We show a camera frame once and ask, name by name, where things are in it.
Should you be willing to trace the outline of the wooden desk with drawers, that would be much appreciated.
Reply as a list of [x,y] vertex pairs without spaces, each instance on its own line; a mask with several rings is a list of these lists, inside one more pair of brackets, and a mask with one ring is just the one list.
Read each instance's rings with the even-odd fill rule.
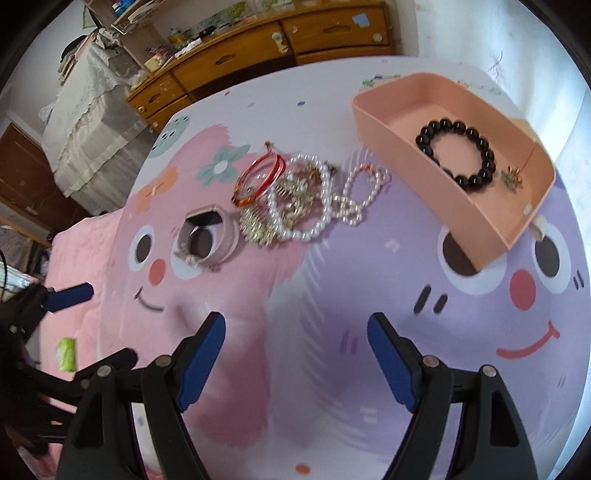
[[243,80],[292,66],[393,54],[385,1],[295,1],[206,37],[149,75],[127,104],[159,132],[179,110]]

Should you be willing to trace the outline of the cartoon monster tablecloth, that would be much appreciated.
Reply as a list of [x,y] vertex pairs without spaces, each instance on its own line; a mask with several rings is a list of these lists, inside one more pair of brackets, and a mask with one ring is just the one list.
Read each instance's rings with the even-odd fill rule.
[[252,80],[177,113],[122,210],[107,268],[98,352],[134,349],[141,364],[170,353],[208,313],[226,337],[200,400],[185,414],[216,479],[377,479],[410,420],[367,341],[385,313],[422,352],[467,370],[496,366],[524,421],[541,478],[567,460],[587,380],[587,253],[558,174],[541,206],[544,238],[525,232],[474,271],[448,229],[397,175],[352,195],[363,222],[334,222],[311,242],[239,243],[217,269],[173,253],[188,212],[232,217],[235,179],[266,142],[335,165],[345,180],[381,160],[356,135],[356,93],[410,74],[447,77],[502,113],[518,110],[476,68],[375,57],[329,61]]

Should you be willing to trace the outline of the white lace cover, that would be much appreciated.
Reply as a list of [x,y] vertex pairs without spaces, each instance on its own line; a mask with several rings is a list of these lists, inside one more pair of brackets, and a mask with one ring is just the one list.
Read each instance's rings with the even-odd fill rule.
[[42,136],[56,185],[92,215],[123,207],[156,134],[126,102],[139,68],[90,44],[62,86]]

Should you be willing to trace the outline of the brown wooden door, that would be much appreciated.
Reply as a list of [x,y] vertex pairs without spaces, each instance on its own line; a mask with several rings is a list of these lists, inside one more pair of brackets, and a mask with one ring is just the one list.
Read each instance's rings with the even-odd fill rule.
[[43,150],[10,123],[1,136],[1,197],[50,231],[60,232],[90,216],[55,183]]

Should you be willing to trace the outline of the green packet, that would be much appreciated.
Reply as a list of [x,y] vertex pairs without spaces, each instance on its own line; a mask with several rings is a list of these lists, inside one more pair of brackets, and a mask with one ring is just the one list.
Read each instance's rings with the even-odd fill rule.
[[56,360],[58,369],[66,373],[77,371],[77,348],[76,339],[64,337],[59,340],[56,346]]

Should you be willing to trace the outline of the pink smart watch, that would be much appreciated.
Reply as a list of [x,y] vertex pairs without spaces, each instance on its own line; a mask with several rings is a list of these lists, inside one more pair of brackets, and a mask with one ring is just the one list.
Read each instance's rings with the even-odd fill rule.
[[238,245],[238,223],[221,206],[209,205],[187,213],[172,253],[191,267],[215,268]]

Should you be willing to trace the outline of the pink quilt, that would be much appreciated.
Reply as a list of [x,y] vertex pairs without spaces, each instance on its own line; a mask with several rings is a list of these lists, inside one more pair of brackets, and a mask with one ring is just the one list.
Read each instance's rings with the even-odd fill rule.
[[121,214],[84,219],[53,240],[45,286],[55,292],[39,339],[41,368],[58,378],[70,380],[102,357],[99,307]]

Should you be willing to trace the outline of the small gold flower earring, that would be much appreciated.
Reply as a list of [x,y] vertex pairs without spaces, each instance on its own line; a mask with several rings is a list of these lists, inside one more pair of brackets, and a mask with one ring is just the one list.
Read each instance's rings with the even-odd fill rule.
[[501,172],[501,179],[504,185],[511,191],[516,191],[523,184],[521,170],[511,166]]

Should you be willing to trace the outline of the pink plastic tray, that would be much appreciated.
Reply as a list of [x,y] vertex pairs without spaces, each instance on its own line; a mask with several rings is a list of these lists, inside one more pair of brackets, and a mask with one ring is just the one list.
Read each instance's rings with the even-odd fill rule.
[[[481,270],[519,240],[551,190],[556,172],[545,149],[520,125],[458,83],[416,73],[381,83],[353,96],[360,142],[425,202],[448,228],[472,265]],[[454,176],[482,166],[476,144],[463,135],[433,139],[433,156],[416,142],[432,120],[462,121],[485,137],[495,155],[492,182],[475,193]],[[501,172],[519,168],[523,184],[509,190]]]

